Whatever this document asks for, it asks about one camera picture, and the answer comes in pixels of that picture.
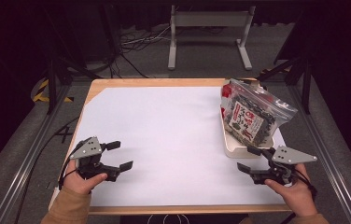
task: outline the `snack bag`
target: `snack bag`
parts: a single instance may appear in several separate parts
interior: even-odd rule
[[[245,146],[266,143],[298,112],[263,88],[236,79],[222,88],[222,96],[228,98],[222,105],[224,129]]]

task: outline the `person's hand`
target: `person's hand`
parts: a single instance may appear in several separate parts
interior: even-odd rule
[[[297,164],[295,168],[309,179],[303,164]],[[297,217],[308,217],[317,214],[312,193],[301,180],[296,180],[291,187],[285,187],[271,179],[266,179],[265,184],[283,197],[284,202]]]
[[[72,173],[65,178],[63,184],[66,188],[71,189],[75,193],[89,194],[94,187],[106,180],[107,177],[106,174],[99,174],[85,180],[75,170],[76,162],[74,160],[70,160],[65,173]]]

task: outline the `wooden table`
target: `wooden table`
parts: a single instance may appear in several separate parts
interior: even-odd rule
[[[103,92],[105,91],[120,91],[120,89],[123,89],[124,91],[129,91],[129,92],[133,92],[133,89],[138,89],[138,91],[148,91],[150,90],[150,88],[152,89],[152,87],[158,87],[160,90],[165,90],[167,88],[163,88],[163,87],[169,87],[169,89],[172,88],[178,88],[178,87],[196,87],[196,88],[191,88],[191,89],[198,89],[200,87],[212,87],[212,88],[219,88],[222,86],[224,79],[223,78],[207,78],[207,79],[199,79],[199,78],[188,78],[188,79],[182,79],[182,78],[155,78],[155,79],[96,79],[92,82],[91,84],[91,88],[89,90],[89,93],[87,95],[87,99],[85,102],[85,107],[84,110],[82,112],[82,115],[78,121],[77,124],[77,130],[76,133],[73,136],[73,140],[71,143],[71,146],[69,148],[69,151],[71,151],[75,144],[76,141],[80,141],[82,138],[84,138],[82,133],[83,132],[87,132],[86,135],[89,135],[90,132],[98,132],[98,133],[102,133],[103,131],[100,130],[91,130],[92,129],[100,129],[97,128],[96,125],[97,124],[92,124],[93,126],[89,129],[87,129],[87,122],[95,122],[97,121],[98,125],[103,124],[102,121],[100,120],[95,120],[95,119],[87,119],[86,117],[90,117],[87,116],[88,113],[91,115],[92,111],[97,111],[94,110],[93,106],[95,106],[95,104],[98,103],[98,101],[102,101],[103,99],[107,99],[107,96],[109,96],[110,94],[106,95],[105,97],[103,96]],[[217,112],[213,113],[214,120],[219,120],[220,121],[220,115],[219,115],[219,106],[218,106],[218,116],[216,115]],[[105,123],[103,125],[108,125],[108,126],[112,126],[112,124],[109,123]],[[146,130],[147,132],[151,132],[151,130],[149,130],[150,127],[147,127]],[[128,133],[127,135],[132,134],[130,131],[125,132],[124,130],[119,131],[119,135],[116,136],[117,138],[122,138],[122,136],[125,135],[125,133]],[[220,130],[214,130],[213,132],[217,132],[219,134],[221,134]],[[209,132],[208,130],[203,130],[202,133],[208,133],[211,134],[211,132]],[[105,141],[110,142],[112,141],[112,139],[110,140],[107,136],[103,136],[103,135],[97,135],[99,138],[99,141]],[[166,148],[165,150],[169,150],[172,151],[172,156],[171,157],[177,157],[179,156],[178,154],[181,154],[182,156],[188,156],[185,160],[179,160],[175,162],[175,165],[172,164],[172,161],[167,161],[170,163],[170,167],[174,167],[174,168],[166,168],[166,167],[158,167],[156,168],[152,168],[152,167],[148,167],[150,163],[152,162],[157,162],[152,158],[155,158],[156,156],[160,157],[160,154],[163,150],[163,148],[159,148],[159,149],[155,149],[155,153],[150,153],[151,156],[147,157],[147,159],[145,159],[145,155],[144,154],[149,154],[149,151],[147,148],[149,147],[144,147],[145,144],[143,144],[142,140],[139,139],[138,135],[135,135],[134,137],[130,137],[132,138],[134,143],[130,143],[131,141],[128,139],[119,139],[122,143],[121,148],[110,151],[110,152],[104,152],[103,153],[103,157],[101,162],[105,165],[114,165],[117,166],[115,164],[116,162],[119,163],[124,163],[126,162],[126,160],[128,161],[134,161],[134,165],[132,170],[127,171],[125,173],[122,173],[117,182],[112,183],[112,182],[105,182],[100,184],[99,186],[97,186],[92,194],[92,202],[91,202],[91,209],[90,209],[90,213],[92,215],[154,215],[154,214],[225,214],[225,213],[254,213],[254,212],[278,212],[278,211],[289,211],[289,208],[284,204],[284,202],[281,200],[280,196],[277,195],[276,193],[272,192],[270,189],[268,189],[268,187],[266,186],[256,186],[253,184],[252,180],[250,179],[250,177],[246,174],[243,174],[239,171],[236,171],[236,161],[240,161],[239,159],[235,160],[235,159],[231,159],[228,158],[227,156],[225,156],[225,153],[223,151],[223,149],[218,149],[218,151],[215,152],[214,159],[210,159],[211,156],[209,156],[209,154],[211,153],[210,151],[207,151],[207,155],[202,155],[202,159],[193,159],[193,153],[186,153],[186,151],[180,151],[179,153],[177,151],[172,151],[173,148],[172,146],[170,146],[169,148]],[[155,142],[153,145],[150,146],[165,146],[161,145],[160,141],[161,138],[165,138],[165,136],[158,136],[157,139],[158,142]],[[180,141],[183,141],[183,135],[181,134],[180,137]],[[196,146],[199,146],[201,143],[192,143],[195,144],[193,148],[196,148]],[[218,143],[218,145],[220,147],[223,147],[223,143]],[[202,167],[214,167],[213,168],[204,168],[207,169],[207,172],[212,174],[214,173],[216,170],[220,170],[222,168],[220,168],[221,166],[225,167],[225,170],[229,169],[227,167],[231,167],[231,172],[234,174],[219,174],[217,176],[215,176],[215,178],[213,178],[210,175],[207,174],[198,174],[198,176],[202,179],[202,183],[204,183],[205,179],[207,180],[213,180],[212,182],[208,182],[210,184],[204,184],[204,185],[199,185],[198,186],[202,186],[199,190],[195,190],[195,192],[192,192],[191,195],[195,195],[196,196],[196,200],[195,200],[195,196],[192,196],[190,200],[190,202],[188,201],[187,203],[184,203],[184,199],[185,196],[182,196],[184,192],[179,192],[180,190],[182,191],[182,189],[180,187],[177,187],[176,184],[177,182],[182,182],[185,181],[182,176],[183,175],[179,175],[179,173],[184,173],[185,174],[185,178],[188,179],[193,179],[196,180],[196,178],[194,177],[190,177],[189,174],[186,173],[193,173],[195,171],[189,169],[189,168],[185,168],[187,169],[186,171],[183,171],[183,167],[185,166],[189,166],[190,163],[197,163],[198,165],[194,167],[196,167],[198,170],[200,170],[200,168]],[[262,163],[262,161],[249,161],[251,164],[253,163]],[[158,177],[156,177],[156,173],[160,173],[161,170],[165,170],[168,169],[169,171],[164,171],[164,172],[168,172],[171,173],[169,174],[169,176],[173,177],[170,178],[170,180],[162,180]],[[157,185],[159,187],[155,187],[155,191],[157,192],[149,192],[148,189],[145,188],[150,188],[149,184],[147,187],[147,184],[144,185],[144,183],[149,183],[152,185]],[[187,189],[187,188],[196,188],[196,186],[194,187],[196,183],[190,183],[188,182],[188,184],[184,184],[183,188]],[[214,194],[216,195],[209,195],[211,193],[205,193],[206,189],[210,189],[213,187],[210,187],[209,185],[218,185],[218,187],[214,186]],[[236,187],[236,193],[232,193],[229,194],[229,191],[227,189],[224,189],[223,192],[220,192],[220,188],[227,188],[228,186],[234,186],[234,185],[241,185],[240,187],[240,194],[245,194],[245,196],[240,197],[240,204],[239,203],[234,203],[231,202],[230,204],[221,204],[221,203],[217,203],[218,201],[221,200],[221,197],[223,195],[224,198],[229,197],[231,195],[231,198],[234,197],[237,198],[240,196],[239,194],[239,186],[235,186]],[[161,194],[161,189],[162,188],[170,188],[168,190],[168,194],[164,194],[165,196],[163,197],[163,194]],[[136,196],[136,193],[138,193],[138,191],[144,191],[143,195],[139,195]],[[244,197],[248,198],[250,197],[250,195],[254,195],[254,192],[259,192],[262,191],[263,195],[267,194],[266,196],[262,196],[261,199],[258,199],[258,202],[253,202],[253,203],[249,203],[247,201],[243,201]],[[175,198],[171,198],[173,195],[180,195],[180,197],[175,197]],[[104,200],[104,197],[110,197],[110,199],[108,200]],[[162,202],[161,198],[167,198],[169,197],[169,199],[166,202]],[[115,201],[119,202],[120,205],[118,205],[118,203],[116,203],[116,205],[111,205],[108,203],[115,203]]]

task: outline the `beige sleeve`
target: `beige sleeve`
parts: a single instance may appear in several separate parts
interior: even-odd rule
[[[329,224],[329,222],[321,214],[309,217],[294,217],[292,224]]]
[[[41,224],[86,223],[90,205],[90,194],[78,194],[71,189],[63,187],[54,200],[49,212],[42,219]]]

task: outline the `metal bar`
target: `metal bar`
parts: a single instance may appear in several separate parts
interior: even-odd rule
[[[62,86],[58,96],[58,102],[62,102],[69,90],[69,86]],[[5,195],[3,201],[0,204],[0,223],[5,223],[7,217],[9,216],[10,211],[16,200],[18,199],[21,190],[24,187],[25,181],[28,175],[32,172],[34,161],[36,160],[40,148],[43,147],[45,143],[45,137],[47,135],[50,124],[54,121],[56,114],[60,109],[61,104],[57,104],[52,113],[47,115],[41,125],[41,128],[38,131],[34,142],[32,143],[29,151],[24,158],[21,168],[16,173],[15,178],[13,179],[10,187],[8,188],[7,194]]]
[[[294,98],[294,101],[297,104],[297,107],[300,111],[303,111],[303,105],[301,103],[301,95],[298,92],[295,86],[288,86],[288,90],[291,96]],[[304,122],[309,129],[311,136],[313,137],[316,144],[316,153],[318,158],[321,160],[321,163],[327,173],[327,176],[330,179],[333,189],[335,190],[336,195],[341,203],[344,212],[351,223],[351,195],[346,187],[344,178],[341,172],[336,168],[335,163],[333,162],[326,145],[323,142],[320,134],[318,133],[315,122],[312,117],[302,113]]]

